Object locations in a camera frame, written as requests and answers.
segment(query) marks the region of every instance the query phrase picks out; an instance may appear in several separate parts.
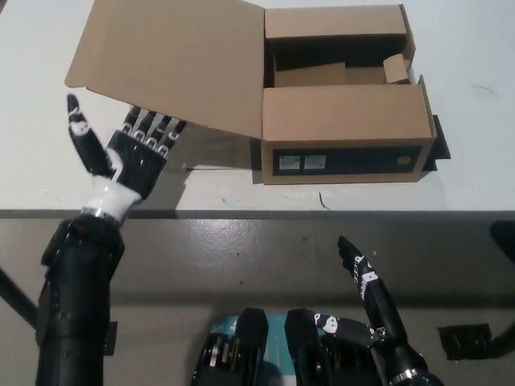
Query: robot fingertip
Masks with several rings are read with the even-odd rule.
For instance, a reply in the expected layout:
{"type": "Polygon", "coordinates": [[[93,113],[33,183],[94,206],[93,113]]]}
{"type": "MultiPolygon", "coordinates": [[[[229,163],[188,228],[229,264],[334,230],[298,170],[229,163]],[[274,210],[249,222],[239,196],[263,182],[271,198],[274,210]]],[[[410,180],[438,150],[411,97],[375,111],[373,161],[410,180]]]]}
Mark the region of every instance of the robot fingertip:
{"type": "Polygon", "coordinates": [[[129,113],[130,113],[131,115],[136,115],[136,116],[137,116],[137,115],[139,115],[139,112],[140,112],[140,111],[142,111],[142,108],[141,108],[141,107],[138,107],[138,106],[132,106],[132,107],[130,108],[129,113]]]}
{"type": "Polygon", "coordinates": [[[347,247],[350,243],[349,240],[347,240],[345,237],[340,236],[338,237],[338,248],[344,248],[347,247]]]}
{"type": "Polygon", "coordinates": [[[73,95],[71,93],[68,94],[67,102],[68,102],[68,112],[69,113],[71,113],[71,112],[73,112],[73,110],[79,108],[79,100],[77,99],[77,97],[75,95],[73,95]]]}

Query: box flap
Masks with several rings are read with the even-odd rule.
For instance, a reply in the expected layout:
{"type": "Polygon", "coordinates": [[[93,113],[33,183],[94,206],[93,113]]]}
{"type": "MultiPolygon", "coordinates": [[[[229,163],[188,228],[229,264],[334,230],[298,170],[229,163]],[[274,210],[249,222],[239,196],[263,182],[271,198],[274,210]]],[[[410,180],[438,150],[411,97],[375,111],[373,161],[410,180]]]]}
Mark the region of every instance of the box flap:
{"type": "Polygon", "coordinates": [[[267,88],[267,141],[432,138],[421,85],[267,88]]]}
{"type": "Polygon", "coordinates": [[[93,3],[64,81],[68,87],[83,87],[88,84],[89,73],[101,53],[102,43],[107,33],[107,23],[119,2],[120,0],[96,0],[93,3]]]}
{"type": "Polygon", "coordinates": [[[239,0],[124,0],[101,42],[92,34],[104,18],[92,14],[84,31],[84,42],[102,45],[86,87],[199,125],[261,137],[261,7],[239,0]]]}
{"type": "Polygon", "coordinates": [[[413,32],[411,31],[410,20],[408,20],[408,14],[406,13],[406,8],[404,4],[401,5],[402,18],[404,19],[404,24],[406,26],[406,31],[408,33],[408,41],[406,43],[406,47],[404,48],[404,59],[408,60],[409,65],[408,69],[411,68],[411,64],[413,63],[413,58],[415,57],[415,51],[417,48],[415,46],[415,41],[413,37],[413,32]]]}
{"type": "Polygon", "coordinates": [[[406,34],[400,6],[340,6],[265,12],[266,38],[406,34]]]}
{"type": "Polygon", "coordinates": [[[418,84],[422,86],[422,90],[424,93],[424,102],[426,103],[427,119],[429,121],[429,126],[431,128],[431,136],[433,138],[437,138],[438,134],[436,132],[435,119],[433,118],[433,113],[431,112],[431,104],[429,103],[429,97],[427,95],[426,81],[424,80],[424,76],[420,76],[418,84]]]}

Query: black robotic arm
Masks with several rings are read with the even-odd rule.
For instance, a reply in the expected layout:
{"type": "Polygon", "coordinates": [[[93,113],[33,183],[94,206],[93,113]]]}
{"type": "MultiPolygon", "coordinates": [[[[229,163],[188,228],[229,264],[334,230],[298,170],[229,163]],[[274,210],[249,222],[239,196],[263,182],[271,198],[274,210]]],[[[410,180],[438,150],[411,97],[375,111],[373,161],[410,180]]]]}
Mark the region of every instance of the black robotic arm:
{"type": "Polygon", "coordinates": [[[424,358],[408,343],[397,307],[367,258],[349,240],[340,236],[340,257],[360,291],[371,323],[373,346],[385,361],[385,376],[392,386],[443,386],[424,358]]]}
{"type": "Polygon", "coordinates": [[[171,117],[149,131],[156,113],[136,126],[133,107],[104,150],[68,95],[69,133],[94,191],[80,215],[63,221],[45,250],[47,266],[39,296],[37,386],[102,386],[110,325],[109,283],[124,252],[120,227],[127,212],[145,200],[186,122],[165,137],[171,117]]]}

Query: open cardboard box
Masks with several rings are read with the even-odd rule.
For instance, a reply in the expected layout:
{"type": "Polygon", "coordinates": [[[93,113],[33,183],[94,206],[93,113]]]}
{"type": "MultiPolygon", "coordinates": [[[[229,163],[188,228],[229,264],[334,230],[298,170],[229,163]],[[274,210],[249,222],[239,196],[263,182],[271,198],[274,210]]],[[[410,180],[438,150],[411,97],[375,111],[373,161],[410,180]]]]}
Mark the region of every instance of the open cardboard box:
{"type": "Polygon", "coordinates": [[[66,85],[260,138],[265,183],[416,181],[436,134],[414,52],[403,6],[96,0],[66,85]]]}

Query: white sticker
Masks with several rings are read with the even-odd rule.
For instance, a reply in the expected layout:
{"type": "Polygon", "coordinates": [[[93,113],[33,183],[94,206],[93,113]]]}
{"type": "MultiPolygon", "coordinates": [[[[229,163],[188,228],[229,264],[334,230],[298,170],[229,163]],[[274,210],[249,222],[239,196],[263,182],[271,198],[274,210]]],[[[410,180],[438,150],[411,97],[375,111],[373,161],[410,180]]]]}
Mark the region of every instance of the white sticker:
{"type": "Polygon", "coordinates": [[[300,156],[282,155],[279,157],[279,170],[300,170],[300,156]]]}
{"type": "Polygon", "coordinates": [[[367,283],[370,283],[371,281],[377,280],[379,277],[376,275],[375,271],[366,273],[361,277],[361,280],[366,281],[367,283]]]}
{"type": "Polygon", "coordinates": [[[307,155],[304,169],[325,169],[325,155],[307,155]]]}

